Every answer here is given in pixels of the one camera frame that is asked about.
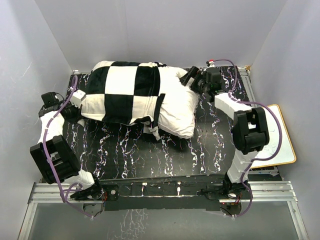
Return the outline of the black white checkered pillowcase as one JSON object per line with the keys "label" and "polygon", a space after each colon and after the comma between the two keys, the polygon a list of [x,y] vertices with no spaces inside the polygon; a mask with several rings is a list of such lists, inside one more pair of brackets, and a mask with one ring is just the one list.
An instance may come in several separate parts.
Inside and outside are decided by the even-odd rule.
{"label": "black white checkered pillowcase", "polygon": [[100,61],[88,78],[82,101],[84,118],[127,126],[158,125],[165,98],[160,62]]}

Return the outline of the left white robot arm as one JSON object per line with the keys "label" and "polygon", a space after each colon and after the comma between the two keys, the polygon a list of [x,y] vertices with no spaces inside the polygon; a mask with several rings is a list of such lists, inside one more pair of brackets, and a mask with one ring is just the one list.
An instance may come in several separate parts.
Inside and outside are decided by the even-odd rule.
{"label": "left white robot arm", "polygon": [[41,135],[38,143],[30,147],[30,154],[42,177],[48,184],[75,184],[70,196],[77,201],[97,200],[103,195],[99,180],[81,167],[76,154],[63,137],[64,123],[80,123],[82,101],[86,94],[77,90],[67,99],[59,99],[58,93],[41,95],[43,106],[38,116]]}

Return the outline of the white pillow insert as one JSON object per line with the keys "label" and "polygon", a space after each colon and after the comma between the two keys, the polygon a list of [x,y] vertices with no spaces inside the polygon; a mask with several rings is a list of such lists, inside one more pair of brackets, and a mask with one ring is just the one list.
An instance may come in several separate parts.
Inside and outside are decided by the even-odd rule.
{"label": "white pillow insert", "polygon": [[180,78],[187,71],[172,66],[159,67],[160,90],[165,94],[160,106],[157,127],[181,139],[190,139],[195,131],[195,113],[198,107],[199,94],[183,86]]}

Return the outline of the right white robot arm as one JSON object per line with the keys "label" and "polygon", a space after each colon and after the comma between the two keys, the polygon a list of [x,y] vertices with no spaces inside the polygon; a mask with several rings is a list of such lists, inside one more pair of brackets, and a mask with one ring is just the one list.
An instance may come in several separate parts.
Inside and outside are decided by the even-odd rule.
{"label": "right white robot arm", "polygon": [[196,66],[180,78],[183,86],[197,94],[210,97],[215,108],[223,111],[233,121],[231,129],[235,153],[232,164],[221,183],[211,183],[200,193],[210,198],[223,195],[230,199],[246,190],[248,172],[257,156],[269,141],[269,130],[265,110],[241,103],[232,92],[222,88],[222,74],[217,67],[201,71]]}

